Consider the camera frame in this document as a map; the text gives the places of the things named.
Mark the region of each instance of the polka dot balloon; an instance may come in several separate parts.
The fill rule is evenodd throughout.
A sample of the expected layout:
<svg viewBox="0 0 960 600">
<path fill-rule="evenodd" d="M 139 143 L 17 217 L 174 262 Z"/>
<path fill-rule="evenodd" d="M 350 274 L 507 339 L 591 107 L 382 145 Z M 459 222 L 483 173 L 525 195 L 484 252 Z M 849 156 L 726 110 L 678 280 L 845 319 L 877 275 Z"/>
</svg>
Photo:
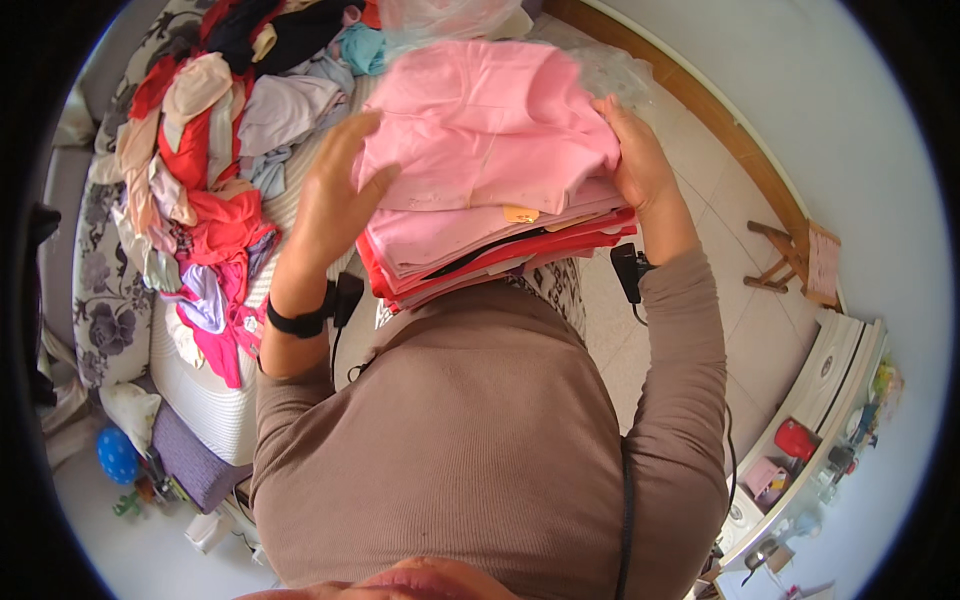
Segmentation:
<svg viewBox="0 0 960 600">
<path fill-rule="evenodd" d="M 139 464 L 136 450 L 127 435 L 117 427 L 108 427 L 97 439 L 97 458 L 110 479 L 126 486 L 136 479 Z"/>
</svg>

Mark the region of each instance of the wooden stool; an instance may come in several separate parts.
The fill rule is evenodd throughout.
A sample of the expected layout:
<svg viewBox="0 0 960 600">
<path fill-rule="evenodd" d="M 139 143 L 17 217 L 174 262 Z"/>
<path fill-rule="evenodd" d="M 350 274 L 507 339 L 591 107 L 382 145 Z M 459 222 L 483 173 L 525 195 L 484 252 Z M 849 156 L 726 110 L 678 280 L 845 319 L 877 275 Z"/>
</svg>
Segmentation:
<svg viewBox="0 0 960 600">
<path fill-rule="evenodd" d="M 781 259 L 759 277 L 744 277 L 743 283 L 762 290 L 786 294 L 787 281 L 798 276 L 803 283 L 803 287 L 800 288 L 801 294 L 809 300 L 839 310 L 836 276 L 840 256 L 840 238 L 809 219 L 806 222 L 809 250 L 804 254 L 798 250 L 794 239 L 788 233 L 755 221 L 748 221 L 747 229 L 765 235 L 780 252 Z M 789 272 L 775 279 L 783 267 L 789 267 Z"/>
</svg>

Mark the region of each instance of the person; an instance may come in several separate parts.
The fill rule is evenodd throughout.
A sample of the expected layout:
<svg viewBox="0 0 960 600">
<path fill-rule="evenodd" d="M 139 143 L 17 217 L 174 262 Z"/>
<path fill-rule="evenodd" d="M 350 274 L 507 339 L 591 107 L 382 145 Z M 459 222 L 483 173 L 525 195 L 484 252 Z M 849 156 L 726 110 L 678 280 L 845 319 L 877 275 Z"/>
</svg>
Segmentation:
<svg viewBox="0 0 960 600">
<path fill-rule="evenodd" d="M 515 286 L 475 285 L 399 313 L 376 331 L 372 362 L 337 392 L 326 334 L 301 339 L 268 324 L 252 509 L 290 589 L 247 598 L 689 591 L 729 493 L 716 284 L 652 130 L 615 96 L 593 107 L 620 139 L 613 180 L 658 266 L 640 281 L 651 368 L 622 443 L 581 337 Z M 391 166 L 359 192 L 350 183 L 378 122 L 354 115 L 318 151 L 271 285 L 278 315 L 320 308 L 326 268 L 396 176 Z"/>
</svg>

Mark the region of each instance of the person's mouth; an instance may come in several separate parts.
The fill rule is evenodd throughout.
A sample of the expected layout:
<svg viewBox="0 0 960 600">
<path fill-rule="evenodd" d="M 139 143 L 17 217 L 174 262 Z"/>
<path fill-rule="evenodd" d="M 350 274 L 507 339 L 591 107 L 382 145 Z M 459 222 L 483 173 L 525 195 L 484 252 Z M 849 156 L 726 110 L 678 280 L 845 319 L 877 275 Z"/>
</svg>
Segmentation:
<svg viewBox="0 0 960 600">
<path fill-rule="evenodd" d="M 476 594 L 429 568 L 392 568 L 358 587 L 395 590 L 415 600 L 477 600 Z"/>
</svg>

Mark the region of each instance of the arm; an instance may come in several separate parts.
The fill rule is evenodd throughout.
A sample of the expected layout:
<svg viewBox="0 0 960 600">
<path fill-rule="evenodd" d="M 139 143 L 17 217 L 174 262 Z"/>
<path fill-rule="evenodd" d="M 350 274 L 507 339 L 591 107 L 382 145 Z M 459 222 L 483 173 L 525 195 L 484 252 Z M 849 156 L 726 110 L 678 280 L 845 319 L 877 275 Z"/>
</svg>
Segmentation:
<svg viewBox="0 0 960 600">
<path fill-rule="evenodd" d="M 716 283 L 660 144 L 615 97 L 594 101 L 620 138 L 614 174 L 660 268 L 640 282 L 651 367 L 627 434 L 634 487 L 626 597 L 681 598 L 727 512 L 722 436 L 727 357 Z"/>
<path fill-rule="evenodd" d="M 379 123 L 377 112 L 351 116 L 330 130 L 317 151 L 303 180 L 297 220 L 270 284 L 270 302 L 279 315 L 294 318 L 321 307 L 327 268 L 353 244 L 399 173 L 396 165 L 389 166 L 359 192 L 350 181 L 363 138 Z M 254 489 L 287 447 L 291 426 L 300 415 L 333 394 L 329 352 L 326 331 L 301 339 L 267 321 L 257 375 Z"/>
</svg>

